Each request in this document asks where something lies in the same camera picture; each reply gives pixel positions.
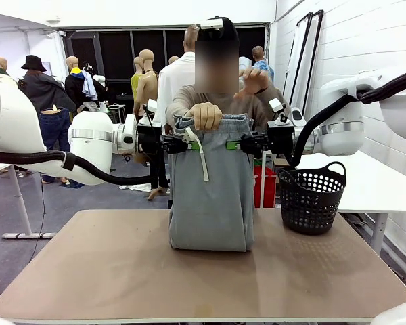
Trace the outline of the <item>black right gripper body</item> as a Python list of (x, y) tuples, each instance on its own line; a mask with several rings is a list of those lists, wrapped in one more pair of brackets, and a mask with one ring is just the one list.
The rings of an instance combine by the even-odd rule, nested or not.
[(294, 126), (292, 124), (277, 125), (267, 123), (269, 149), (273, 154), (291, 154), (294, 149)]

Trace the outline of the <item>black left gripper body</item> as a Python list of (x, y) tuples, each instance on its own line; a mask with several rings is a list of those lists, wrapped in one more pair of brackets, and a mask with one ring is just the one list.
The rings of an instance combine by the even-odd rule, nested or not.
[(162, 127), (155, 124), (137, 125), (137, 157), (156, 158), (160, 153)]

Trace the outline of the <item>person's right hand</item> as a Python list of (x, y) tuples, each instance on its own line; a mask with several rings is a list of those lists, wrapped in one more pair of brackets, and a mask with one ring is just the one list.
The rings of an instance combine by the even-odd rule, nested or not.
[(194, 119), (194, 127), (198, 131), (215, 131), (219, 128), (222, 112), (219, 107), (210, 102), (195, 104), (185, 114)]

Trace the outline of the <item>person's left hand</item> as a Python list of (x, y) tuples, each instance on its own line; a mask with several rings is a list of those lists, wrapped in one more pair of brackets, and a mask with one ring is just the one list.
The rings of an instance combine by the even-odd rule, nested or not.
[(249, 67), (239, 72), (243, 78), (243, 87), (234, 95), (234, 98), (242, 98), (245, 95), (255, 95), (268, 88), (270, 78), (265, 71)]

